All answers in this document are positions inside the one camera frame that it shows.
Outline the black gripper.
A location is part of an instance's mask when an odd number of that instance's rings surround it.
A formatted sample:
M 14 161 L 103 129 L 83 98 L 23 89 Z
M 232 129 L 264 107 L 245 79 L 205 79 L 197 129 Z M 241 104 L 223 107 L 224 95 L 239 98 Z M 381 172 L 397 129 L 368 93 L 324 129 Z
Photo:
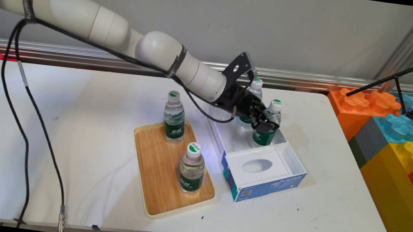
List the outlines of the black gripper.
M 266 105 L 256 93 L 250 90 L 251 88 L 233 83 L 219 97 L 218 107 L 229 113 L 235 110 L 235 116 L 251 117 L 251 127 L 257 132 L 267 133 L 278 130 L 279 123 L 270 120 Z

